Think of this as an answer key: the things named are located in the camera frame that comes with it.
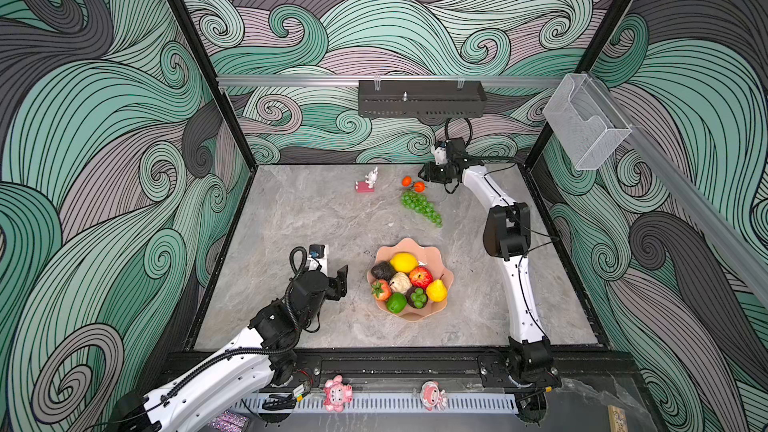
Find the green fake lime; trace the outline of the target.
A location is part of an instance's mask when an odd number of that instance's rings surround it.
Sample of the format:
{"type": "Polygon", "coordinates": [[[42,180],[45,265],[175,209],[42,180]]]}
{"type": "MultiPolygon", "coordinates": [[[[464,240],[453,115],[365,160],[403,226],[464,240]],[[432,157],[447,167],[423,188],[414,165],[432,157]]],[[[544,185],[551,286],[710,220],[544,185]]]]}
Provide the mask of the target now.
{"type": "Polygon", "coordinates": [[[386,302],[386,309],[392,314],[400,314],[407,305],[408,302],[403,293],[393,292],[386,302]]]}

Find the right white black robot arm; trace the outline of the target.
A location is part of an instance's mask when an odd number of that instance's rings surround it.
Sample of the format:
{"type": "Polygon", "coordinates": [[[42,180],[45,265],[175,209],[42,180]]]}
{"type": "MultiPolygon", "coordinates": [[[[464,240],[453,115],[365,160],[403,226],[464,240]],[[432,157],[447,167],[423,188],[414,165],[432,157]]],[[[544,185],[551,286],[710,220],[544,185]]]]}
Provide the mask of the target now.
{"type": "Polygon", "coordinates": [[[433,160],[422,167],[418,177],[443,186],[464,186],[487,209],[482,242],[502,274],[510,315],[507,369],[513,387],[531,391],[557,388],[561,381],[553,370],[551,341],[541,324],[530,280],[530,208],[495,182],[486,167],[488,158],[467,152],[473,136],[451,137],[449,124],[444,122],[444,138],[435,143],[433,160]]]}

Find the pink scalloped fruit bowl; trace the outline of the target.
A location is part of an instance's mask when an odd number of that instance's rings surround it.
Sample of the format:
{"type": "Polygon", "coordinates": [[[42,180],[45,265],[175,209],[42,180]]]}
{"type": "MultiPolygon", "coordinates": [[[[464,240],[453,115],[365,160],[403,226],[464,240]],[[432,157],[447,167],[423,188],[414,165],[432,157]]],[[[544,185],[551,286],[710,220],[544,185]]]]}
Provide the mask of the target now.
{"type": "Polygon", "coordinates": [[[366,279],[381,311],[416,322],[446,309],[454,274],[436,247],[404,238],[378,249],[366,279]]]}

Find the small yellow fake pear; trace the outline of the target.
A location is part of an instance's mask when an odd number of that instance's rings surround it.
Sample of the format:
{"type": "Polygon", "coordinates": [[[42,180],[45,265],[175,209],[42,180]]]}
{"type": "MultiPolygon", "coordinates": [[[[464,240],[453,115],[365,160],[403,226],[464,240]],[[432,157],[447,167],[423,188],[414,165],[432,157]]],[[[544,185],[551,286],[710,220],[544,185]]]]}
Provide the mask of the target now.
{"type": "Polygon", "coordinates": [[[448,288],[442,279],[436,279],[426,287],[425,292],[430,301],[440,303],[447,298],[448,288]]]}

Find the dark fake avocado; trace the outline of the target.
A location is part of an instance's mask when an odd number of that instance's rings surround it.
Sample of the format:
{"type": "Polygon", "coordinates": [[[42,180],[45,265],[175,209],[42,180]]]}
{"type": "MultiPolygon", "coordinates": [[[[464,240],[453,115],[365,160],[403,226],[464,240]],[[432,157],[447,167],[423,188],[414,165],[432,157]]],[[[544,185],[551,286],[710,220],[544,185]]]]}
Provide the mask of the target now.
{"type": "Polygon", "coordinates": [[[397,273],[395,268],[388,261],[382,261],[375,264],[370,272],[374,279],[384,280],[386,282],[391,281],[397,273]]]}

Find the clear acrylic wall box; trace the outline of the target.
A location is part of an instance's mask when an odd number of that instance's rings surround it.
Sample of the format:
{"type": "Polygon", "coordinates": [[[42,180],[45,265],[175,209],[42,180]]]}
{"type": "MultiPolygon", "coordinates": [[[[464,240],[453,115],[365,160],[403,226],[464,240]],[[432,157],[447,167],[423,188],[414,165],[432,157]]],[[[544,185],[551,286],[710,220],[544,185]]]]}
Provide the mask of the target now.
{"type": "Polygon", "coordinates": [[[563,77],[544,116],[575,169],[599,169],[631,133],[629,119],[605,84],[589,73],[563,77]]]}

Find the pink cartoon figurine left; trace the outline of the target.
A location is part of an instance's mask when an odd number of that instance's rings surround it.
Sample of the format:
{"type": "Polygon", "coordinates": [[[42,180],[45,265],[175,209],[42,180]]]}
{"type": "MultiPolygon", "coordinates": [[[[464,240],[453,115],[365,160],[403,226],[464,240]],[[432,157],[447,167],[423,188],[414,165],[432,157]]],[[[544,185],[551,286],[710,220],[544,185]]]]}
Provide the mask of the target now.
{"type": "Polygon", "coordinates": [[[353,400],[353,388],[343,382],[342,375],[336,375],[327,380],[323,391],[325,394],[323,406],[328,412],[343,412],[346,405],[353,400]]]}

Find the pink cartoon figurine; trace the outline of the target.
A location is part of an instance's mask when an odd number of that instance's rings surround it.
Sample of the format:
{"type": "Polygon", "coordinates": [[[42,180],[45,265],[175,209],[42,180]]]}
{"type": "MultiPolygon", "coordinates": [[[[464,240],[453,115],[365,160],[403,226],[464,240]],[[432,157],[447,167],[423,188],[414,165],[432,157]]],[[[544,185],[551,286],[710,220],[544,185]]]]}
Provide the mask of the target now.
{"type": "Polygon", "coordinates": [[[429,411],[444,411],[447,407],[448,398],[446,392],[442,390],[436,381],[426,381],[422,384],[419,393],[420,401],[423,407],[429,411]]]}
{"type": "Polygon", "coordinates": [[[353,400],[353,388],[343,382],[342,375],[336,375],[327,380],[323,391],[325,394],[323,406],[328,412],[343,412],[346,405],[353,400]]]}

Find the purple glitter cylinder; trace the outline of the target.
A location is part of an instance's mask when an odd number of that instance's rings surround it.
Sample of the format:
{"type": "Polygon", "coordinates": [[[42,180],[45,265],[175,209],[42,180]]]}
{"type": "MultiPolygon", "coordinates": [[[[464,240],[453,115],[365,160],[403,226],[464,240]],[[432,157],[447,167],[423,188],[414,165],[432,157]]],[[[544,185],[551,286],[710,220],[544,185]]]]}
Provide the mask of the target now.
{"type": "Polygon", "coordinates": [[[247,416],[226,411],[212,419],[209,427],[220,432],[245,432],[249,422],[247,416]]]}

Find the pink cartoon figurine right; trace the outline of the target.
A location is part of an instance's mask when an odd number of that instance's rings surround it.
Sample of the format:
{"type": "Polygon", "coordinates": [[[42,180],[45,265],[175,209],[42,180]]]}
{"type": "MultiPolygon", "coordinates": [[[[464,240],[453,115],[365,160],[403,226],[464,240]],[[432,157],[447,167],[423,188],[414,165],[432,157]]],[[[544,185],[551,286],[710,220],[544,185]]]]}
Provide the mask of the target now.
{"type": "Polygon", "coordinates": [[[426,381],[422,384],[419,393],[420,401],[423,407],[429,411],[444,411],[447,407],[448,398],[446,392],[442,390],[436,381],[426,381]]]}

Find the red fake apple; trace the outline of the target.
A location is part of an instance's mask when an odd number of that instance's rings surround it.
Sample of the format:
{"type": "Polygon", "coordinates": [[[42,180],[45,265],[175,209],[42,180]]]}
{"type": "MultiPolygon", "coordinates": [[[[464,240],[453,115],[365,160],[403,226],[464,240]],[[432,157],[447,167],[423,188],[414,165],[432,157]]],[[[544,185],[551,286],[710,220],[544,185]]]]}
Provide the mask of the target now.
{"type": "Polygon", "coordinates": [[[408,276],[412,286],[421,287],[423,289],[426,289],[426,287],[433,281],[431,272],[424,266],[414,268],[408,276]]]}

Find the green fake grape bunch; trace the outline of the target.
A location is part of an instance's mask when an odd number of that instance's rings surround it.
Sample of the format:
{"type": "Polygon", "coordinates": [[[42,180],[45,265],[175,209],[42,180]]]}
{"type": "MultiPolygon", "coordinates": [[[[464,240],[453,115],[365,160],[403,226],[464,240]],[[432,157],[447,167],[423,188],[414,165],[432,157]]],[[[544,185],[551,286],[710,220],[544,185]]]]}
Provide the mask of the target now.
{"type": "Polygon", "coordinates": [[[413,190],[406,190],[401,195],[401,203],[407,209],[423,216],[436,227],[443,226],[441,214],[435,209],[435,206],[424,195],[413,190]]]}

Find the dark purple fake mangosteen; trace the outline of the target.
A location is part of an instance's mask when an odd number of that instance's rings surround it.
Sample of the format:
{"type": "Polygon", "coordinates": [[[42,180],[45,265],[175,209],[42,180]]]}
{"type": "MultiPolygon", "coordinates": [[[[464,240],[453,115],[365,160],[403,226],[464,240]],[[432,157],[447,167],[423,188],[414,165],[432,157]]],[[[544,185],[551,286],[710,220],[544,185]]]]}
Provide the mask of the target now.
{"type": "Polygon", "coordinates": [[[423,309],[429,302],[425,290],[421,287],[412,286],[405,293],[405,297],[408,305],[415,309],[423,309]]]}

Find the yellow fake lemon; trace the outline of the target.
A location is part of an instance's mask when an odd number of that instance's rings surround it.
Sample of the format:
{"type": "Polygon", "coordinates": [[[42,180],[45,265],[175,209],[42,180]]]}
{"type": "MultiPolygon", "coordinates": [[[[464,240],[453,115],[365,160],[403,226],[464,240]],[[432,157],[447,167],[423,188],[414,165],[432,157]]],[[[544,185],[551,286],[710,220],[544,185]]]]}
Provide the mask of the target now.
{"type": "Polygon", "coordinates": [[[418,259],[408,252],[398,252],[390,260],[390,265],[398,273],[410,274],[419,266],[418,259]]]}

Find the red fake strawberry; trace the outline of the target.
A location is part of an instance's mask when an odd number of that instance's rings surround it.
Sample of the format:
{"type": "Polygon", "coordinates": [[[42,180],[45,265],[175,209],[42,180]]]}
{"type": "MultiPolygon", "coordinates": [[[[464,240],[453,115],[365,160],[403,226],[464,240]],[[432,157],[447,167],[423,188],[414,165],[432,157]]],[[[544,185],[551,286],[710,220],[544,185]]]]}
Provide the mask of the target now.
{"type": "Polygon", "coordinates": [[[371,293],[376,301],[386,302],[392,295],[389,283],[383,279],[377,279],[371,284],[371,293]]]}

